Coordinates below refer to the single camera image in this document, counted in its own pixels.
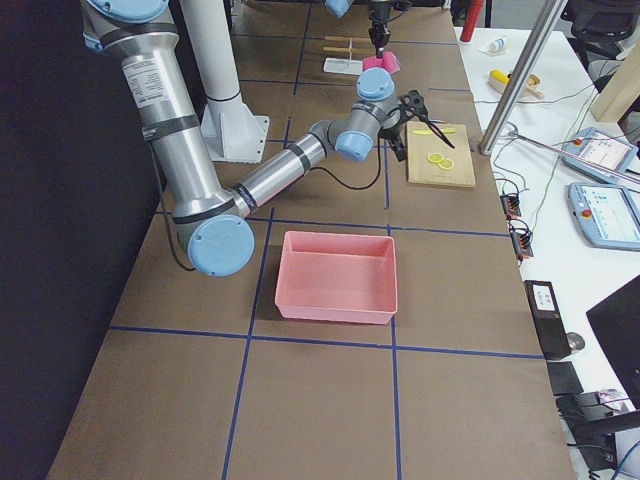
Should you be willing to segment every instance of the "wooden stick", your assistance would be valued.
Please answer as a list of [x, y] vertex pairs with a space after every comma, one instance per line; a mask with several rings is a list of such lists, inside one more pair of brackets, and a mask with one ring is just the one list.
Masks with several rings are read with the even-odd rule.
[[591, 106], [599, 122], [617, 122], [640, 95], [640, 47], [636, 45]]
[[351, 41], [353, 43], [370, 43], [371, 39], [363, 38], [363, 37], [324, 37], [325, 40], [329, 42], [348, 42]]
[[371, 50], [365, 48], [322, 47], [322, 50], [325, 52], [372, 53]]

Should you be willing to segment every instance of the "white pole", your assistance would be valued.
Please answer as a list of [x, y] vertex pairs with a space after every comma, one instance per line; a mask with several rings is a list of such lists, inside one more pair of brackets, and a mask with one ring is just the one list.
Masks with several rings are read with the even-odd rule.
[[223, 0], [182, 0], [180, 5], [207, 97], [240, 94]]
[[181, 0], [193, 53], [207, 94], [202, 135], [213, 160], [257, 163], [268, 117], [242, 102], [223, 0]]

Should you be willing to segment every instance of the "electrical cable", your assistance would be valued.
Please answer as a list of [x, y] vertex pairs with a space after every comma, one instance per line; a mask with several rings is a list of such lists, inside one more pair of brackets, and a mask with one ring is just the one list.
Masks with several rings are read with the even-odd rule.
[[511, 145], [516, 140], [517, 140], [517, 138], [512, 138], [507, 143], [502, 145], [500, 147], [500, 150], [498, 150], [498, 153], [496, 154], [496, 157], [491, 161], [491, 163], [493, 164], [494, 168], [497, 168], [499, 170], [502, 170], [503, 172], [510, 173], [510, 174], [515, 175], [516, 177], [520, 178], [522, 180], [522, 190], [521, 190], [521, 192], [526, 192], [526, 191], [529, 190], [529, 188], [527, 188], [527, 179], [524, 178], [524, 176], [522, 176], [520, 173], [518, 173], [516, 171], [509, 170], [507, 167], [503, 167], [502, 165], [498, 165], [498, 160], [500, 159], [500, 156], [502, 155], [502, 152], [504, 151], [504, 149], [507, 148], [509, 145]]
[[[512, 222], [519, 222], [523, 226], [516, 227]], [[511, 218], [509, 219], [509, 232], [515, 232], [520, 235], [522, 239], [522, 245], [525, 247], [530, 247], [533, 243], [533, 231], [529, 228], [526, 222], [520, 220], [519, 218]]]
[[156, 157], [156, 152], [153, 150], [153, 146], [151, 144], [149, 144], [149, 150], [151, 150], [151, 160], [153, 162], [153, 171], [156, 177], [156, 187], [158, 189], [158, 195], [160, 196], [160, 206], [162, 208], [162, 218], [164, 220], [164, 229], [165, 229], [165, 233], [167, 234], [167, 241], [169, 242], [169, 248], [171, 249], [171, 256], [173, 257], [173, 260], [178, 264], [180, 268], [182, 268], [187, 272], [193, 272], [195, 271], [195, 268], [187, 267], [178, 258], [176, 247], [173, 243], [173, 238], [171, 234], [171, 226], [169, 224], [169, 214], [167, 213], [167, 208], [164, 203], [164, 192], [162, 191], [162, 180], [160, 179], [160, 169], [158, 167], [158, 158]]
[[[622, 135], [618, 135], [618, 136], [616, 136], [616, 137], [607, 137], [607, 138], [584, 137], [584, 138], [581, 138], [580, 140], [582, 140], [583, 142], [584, 142], [585, 140], [594, 140], [594, 141], [599, 141], [599, 142], [607, 142], [607, 141], [609, 141], [609, 140], [617, 140], [617, 139], [619, 139], [619, 138], [624, 138], [624, 137], [626, 137], [626, 136], [628, 136], [628, 135], [633, 135], [634, 133], [636, 133], [636, 132], [638, 132], [638, 131], [640, 131], [640, 127], [634, 128], [634, 129], [633, 129], [633, 130], [631, 130], [630, 132], [623, 133]], [[557, 147], [557, 146], [559, 146], [559, 145], [565, 145], [565, 144], [567, 144], [567, 143], [572, 143], [572, 142], [573, 142], [573, 140], [567, 140], [567, 141], [565, 141], [565, 142], [553, 143], [551, 146], [552, 146], [552, 147]]]
[[391, 23], [394, 20], [399, 19], [402, 15], [407, 13], [409, 11], [409, 9], [411, 8], [411, 2], [409, 2], [409, 1], [398, 2], [398, 4], [402, 5], [402, 8], [404, 8], [405, 10], [401, 11], [398, 15], [396, 15], [395, 17], [390, 19], [387, 23]]
[[[576, 130], [576, 132], [580, 131], [580, 128], [582, 128], [582, 124], [584, 123], [584, 120], [587, 116], [587, 113], [589, 112], [589, 108], [591, 107], [591, 105], [593, 104], [593, 102], [595, 102], [596, 98], [598, 98], [597, 95], [595, 95], [593, 97], [593, 99], [591, 98], [591, 94], [589, 94], [589, 96], [587, 97], [587, 99], [585, 100], [585, 102], [582, 104], [582, 107], [580, 108], [580, 111], [578, 112], [578, 116], [576, 117], [576, 119], [573, 121], [573, 123], [571, 124], [571, 127], [569, 127], [569, 131], [567, 132], [567, 135], [564, 137], [565, 140], [567, 140], [569, 138], [569, 136], [571, 135], [571, 132], [573, 132], [574, 127], [576, 126], [576, 123], [578, 122], [578, 119], [580, 119], [580, 116], [582, 116], [582, 120], [580, 121], [580, 125], [578, 126], [578, 129]], [[547, 195], [549, 194], [549, 187], [551, 186], [551, 182], [553, 180], [553, 177], [555, 176], [556, 170], [558, 168], [558, 164], [560, 163], [560, 158], [556, 157], [555, 162], [553, 163], [553, 168], [551, 169], [551, 174], [549, 175], [549, 179], [547, 180], [547, 183], [544, 187], [544, 193], [542, 195], [542, 200], [540, 200], [540, 204], [536, 207], [536, 209], [534, 210], [534, 220], [533, 220], [533, 226], [531, 227], [531, 231], [535, 231], [536, 227], [538, 226], [538, 218], [540, 216], [540, 211], [542, 210], [542, 207], [544, 206], [544, 202], [547, 199]]]
[[[538, 104], [547, 104], [547, 105], [549, 105], [549, 104], [552, 104], [552, 103], [558, 103], [561, 100], [567, 100], [568, 98], [577, 97], [578, 95], [580, 95], [582, 92], [584, 92], [589, 87], [593, 87], [593, 84], [587, 85], [586, 87], [581, 88], [576, 93], [572, 93], [571, 95], [566, 95], [564, 97], [560, 97], [560, 98], [557, 98], [555, 100], [539, 100], [539, 101], [532, 101], [532, 102], [528, 102], [528, 101], [525, 101], [525, 100], [518, 100], [516, 103], [521, 103], [521, 104], [525, 104], [525, 105], [538, 105]], [[477, 101], [475, 101], [473, 103], [497, 104], [497, 103], [500, 103], [500, 100], [495, 100], [495, 101], [494, 100], [477, 100]]]
[[616, 468], [616, 471], [613, 472], [613, 476], [611, 477], [611, 480], [616, 480], [616, 478], [618, 478], [618, 475], [620, 475], [620, 472], [622, 471], [622, 466], [624, 465], [624, 463], [627, 461], [627, 459], [631, 456], [631, 454], [633, 453], [633, 451], [640, 447], [640, 440], [638, 440], [635, 445], [633, 447], [631, 447], [629, 449], [629, 451], [626, 453], [626, 455], [622, 458], [622, 460], [620, 461], [620, 463], [618, 464], [618, 468]]
[[588, 443], [567, 443], [567, 447], [573, 448], [597, 448], [598, 450], [602, 450], [604, 452], [608, 452], [609, 450], [605, 447], [601, 447], [600, 445], [589, 445]]
[[367, 190], [368, 188], [371, 188], [375, 185], [375, 183], [378, 181], [382, 173], [382, 155], [380, 154], [380, 138], [378, 138], [377, 150], [378, 150], [378, 172], [376, 173], [375, 178], [371, 182], [369, 182], [367, 185], [364, 185], [362, 187], [354, 187], [353, 185], [349, 185], [348, 183], [343, 182], [331, 170], [324, 167], [312, 167], [309, 169], [309, 171], [313, 172], [314, 170], [319, 170], [319, 171], [325, 172], [331, 178], [333, 178], [336, 182], [338, 182], [343, 187], [348, 188], [349, 190], [357, 190], [357, 191]]

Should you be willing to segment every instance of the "control tablet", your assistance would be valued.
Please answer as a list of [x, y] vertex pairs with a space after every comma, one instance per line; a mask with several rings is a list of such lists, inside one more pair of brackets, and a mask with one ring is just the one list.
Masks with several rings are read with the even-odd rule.
[[592, 246], [640, 251], [640, 213], [629, 190], [572, 183], [568, 194], [578, 227]]

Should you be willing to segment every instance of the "pink plastic bin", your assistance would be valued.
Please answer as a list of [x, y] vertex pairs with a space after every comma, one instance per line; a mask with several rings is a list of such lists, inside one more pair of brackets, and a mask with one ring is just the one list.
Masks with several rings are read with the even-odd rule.
[[393, 238], [285, 233], [276, 305], [285, 318], [389, 322], [398, 309]]

